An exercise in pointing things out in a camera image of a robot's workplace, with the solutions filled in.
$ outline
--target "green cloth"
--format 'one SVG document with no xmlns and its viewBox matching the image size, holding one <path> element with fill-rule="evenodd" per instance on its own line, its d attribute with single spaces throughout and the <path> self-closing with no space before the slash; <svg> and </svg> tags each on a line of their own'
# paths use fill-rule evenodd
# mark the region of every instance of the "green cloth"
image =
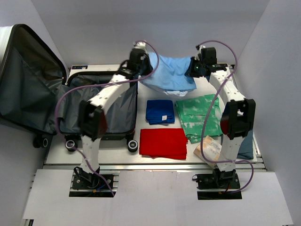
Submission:
<svg viewBox="0 0 301 226">
<path fill-rule="evenodd" d="M 182 128 L 186 137 L 192 144 L 201 141 L 204 120 L 213 98 L 214 94 L 210 94 L 202 97 L 180 100 L 175 104 Z M 220 127 L 221 115 L 220 101 L 219 98 L 217 98 L 209 114 L 204 136 L 209 135 L 215 137 L 222 134 Z"/>
</svg>

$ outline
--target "red cloth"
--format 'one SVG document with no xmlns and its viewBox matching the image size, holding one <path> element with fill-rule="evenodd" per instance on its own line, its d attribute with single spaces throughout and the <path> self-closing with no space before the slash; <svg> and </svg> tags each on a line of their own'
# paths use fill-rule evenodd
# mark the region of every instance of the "red cloth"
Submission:
<svg viewBox="0 0 301 226">
<path fill-rule="evenodd" d="M 152 158 L 186 159 L 187 142 L 183 129 L 142 129 L 139 154 Z"/>
</svg>

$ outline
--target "gray wall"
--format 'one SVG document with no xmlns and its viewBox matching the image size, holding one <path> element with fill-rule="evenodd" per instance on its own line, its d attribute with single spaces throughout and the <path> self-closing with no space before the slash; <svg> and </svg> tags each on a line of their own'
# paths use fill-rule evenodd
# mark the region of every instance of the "gray wall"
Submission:
<svg viewBox="0 0 301 226">
<path fill-rule="evenodd" d="M 30 0 L 0 0 L 0 26 L 29 25 L 54 51 L 55 44 Z M 0 125 L 0 225 L 18 226 L 33 174 L 41 168 L 46 150 L 32 146 L 34 135 Z"/>
<path fill-rule="evenodd" d="M 269 0 L 32 0 L 68 66 L 118 64 L 135 40 L 169 57 L 218 39 L 240 55 Z M 233 63 L 226 48 L 220 61 Z"/>
<path fill-rule="evenodd" d="M 236 80 L 257 104 L 254 130 L 295 225 L 301 225 L 301 1 L 271 0 L 238 60 Z"/>
</svg>

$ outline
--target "suitcase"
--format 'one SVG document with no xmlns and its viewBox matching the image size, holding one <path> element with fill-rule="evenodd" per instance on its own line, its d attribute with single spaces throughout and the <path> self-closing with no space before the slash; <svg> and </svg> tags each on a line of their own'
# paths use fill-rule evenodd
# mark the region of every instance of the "suitcase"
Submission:
<svg viewBox="0 0 301 226">
<path fill-rule="evenodd" d="M 69 77 L 63 63 L 28 26 L 0 27 L 0 117 L 37 134 L 33 146 L 46 147 L 45 135 L 55 135 L 54 109 L 68 90 L 107 83 L 115 72 L 79 72 Z M 60 130 L 66 147 L 80 139 L 77 117 L 81 100 L 89 100 L 102 88 L 72 92 L 60 106 Z M 137 114 L 137 83 L 110 107 L 104 140 L 134 138 Z"/>
</svg>

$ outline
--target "purple cable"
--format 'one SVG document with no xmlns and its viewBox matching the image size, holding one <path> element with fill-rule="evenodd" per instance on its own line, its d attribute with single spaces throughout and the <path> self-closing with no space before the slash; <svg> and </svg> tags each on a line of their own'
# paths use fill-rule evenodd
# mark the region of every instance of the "purple cable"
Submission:
<svg viewBox="0 0 301 226">
<path fill-rule="evenodd" d="M 205 161 L 210 162 L 210 163 L 215 163 L 215 164 L 217 164 L 217 163 L 226 163 L 226 162 L 235 163 L 236 161 L 231 161 L 231 160 L 212 161 L 212 160 L 207 159 L 207 158 L 205 157 L 204 151 L 203 151 L 204 133 L 205 133 L 205 127 L 206 127 L 206 124 L 207 124 L 207 121 L 208 121 L 209 114 L 210 114 L 210 112 L 211 112 L 211 110 L 212 110 L 212 107 L 213 107 L 213 105 L 214 105 L 214 102 L 215 102 L 215 100 L 217 99 L 217 97 L 218 97 L 220 91 L 222 90 L 222 88 L 224 87 L 224 85 L 226 84 L 226 82 L 228 81 L 228 79 L 231 78 L 232 75 L 235 73 L 235 71 L 236 71 L 236 69 L 237 69 L 237 66 L 238 66 L 238 61 L 237 61 L 236 54 L 234 53 L 233 49 L 232 49 L 230 46 L 228 46 L 227 44 L 225 44 L 225 43 L 223 43 L 223 42 L 221 42 L 221 41 L 217 41 L 217 40 L 204 41 L 204 42 L 202 42 L 201 44 L 199 44 L 199 46 L 201 46 L 201 45 L 203 45 L 203 44 L 205 44 L 205 43 L 208 43 L 208 42 L 217 42 L 217 43 L 220 43 L 220 44 L 224 45 L 224 46 L 227 47 L 228 49 L 230 49 L 230 51 L 233 53 L 233 56 L 234 56 L 234 58 L 235 58 L 235 68 L 234 68 L 234 70 L 230 73 L 230 75 L 227 77 L 227 79 L 225 79 L 225 81 L 221 84 L 221 86 L 219 87 L 219 89 L 217 90 L 217 92 L 216 92 L 216 94 L 215 94 L 215 96 L 214 96 L 214 98 L 213 98 L 213 100 L 212 100 L 212 102 L 211 102 L 211 105 L 210 105 L 210 107 L 209 107 L 209 110 L 208 110 L 208 112 L 207 112 L 206 118 L 205 118 L 205 120 L 204 120 L 204 126 L 203 126 L 203 129 L 202 129 L 201 144 L 200 144 L 200 145 L 201 145 L 201 154 L 202 154 L 202 157 L 205 159 Z M 252 163 L 251 163 L 250 161 L 248 161 L 248 160 L 241 160 L 241 161 L 238 161 L 237 163 L 240 163 L 240 162 L 247 162 L 247 163 L 249 163 L 249 164 L 251 165 L 251 168 L 252 168 L 251 177 L 250 177 L 249 181 L 247 182 L 247 184 L 246 184 L 245 186 L 243 186 L 242 188 L 240 188 L 240 189 L 238 189 L 238 190 L 236 190 L 236 191 L 233 191 L 232 193 L 239 192 L 239 191 L 243 190 L 244 188 L 246 188 L 246 187 L 249 185 L 249 183 L 251 182 L 251 180 L 252 180 L 252 178 L 253 178 L 253 175 L 254 175 L 254 167 L 253 167 L 253 165 L 252 165 Z"/>
<path fill-rule="evenodd" d="M 157 55 L 157 65 L 156 65 L 156 67 L 154 68 L 154 70 L 153 70 L 151 73 L 149 73 L 148 75 L 146 75 L 146 76 L 144 76 L 144 77 L 142 77 L 142 78 L 140 78 L 140 79 L 134 79 L 134 80 L 128 80 L 128 81 L 118 81 L 118 82 L 115 82 L 115 83 L 106 83 L 106 84 L 95 84 L 95 85 L 80 86 L 80 87 L 76 87 L 76 88 L 71 89 L 71 90 L 69 90 L 68 92 L 66 92 L 66 93 L 58 100 L 58 102 L 57 102 L 57 104 L 56 104 L 56 106 L 55 106 L 55 115 L 54 115 L 54 116 L 55 116 L 55 129 L 56 129 L 56 132 L 57 132 L 57 134 L 58 134 L 59 137 L 61 137 L 62 139 L 64 139 L 64 136 L 63 136 L 63 134 L 61 134 L 60 127 L 59 127 L 59 123 L 58 123 L 58 113 L 59 113 L 60 105 L 61 105 L 63 99 L 64 99 L 68 94 L 70 94 L 70 93 L 72 93 L 72 92 L 74 92 L 74 91 L 76 91 L 76 90 L 78 90 L 78 89 L 91 88 L 91 87 L 112 86 L 112 85 L 118 85 L 118 84 L 123 84 L 123 83 L 142 81 L 142 80 L 144 80 L 144 79 L 150 77 L 152 74 L 154 74 L 154 72 L 156 71 L 156 69 L 157 69 L 158 66 L 159 66 L 159 54 L 158 54 L 158 52 L 155 50 L 155 48 L 154 48 L 151 44 L 149 44 L 147 41 L 139 40 L 139 41 L 136 41 L 135 43 L 138 43 L 138 42 L 144 42 L 144 43 L 146 43 L 146 44 L 149 45 L 149 46 L 154 50 L 154 52 L 156 53 L 156 55 Z M 74 150 L 78 151 L 78 152 L 83 156 L 83 158 L 85 159 L 85 161 L 86 161 L 87 166 L 89 167 L 89 169 L 90 169 L 94 174 L 96 174 L 97 176 L 99 176 L 100 178 L 102 178 L 102 179 L 104 180 L 104 182 L 106 183 L 106 185 L 108 186 L 109 190 L 111 191 L 111 193 L 112 193 L 112 195 L 113 195 L 113 197 L 114 197 L 115 194 L 114 194 L 114 192 L 112 191 L 112 189 L 111 189 L 111 187 L 110 187 L 108 181 L 107 181 L 101 174 L 97 173 L 95 170 L 92 169 L 92 167 L 91 167 L 89 161 L 87 160 L 86 155 L 85 155 L 82 151 L 80 151 L 79 149 L 77 149 L 77 148 L 74 148 Z"/>
</svg>

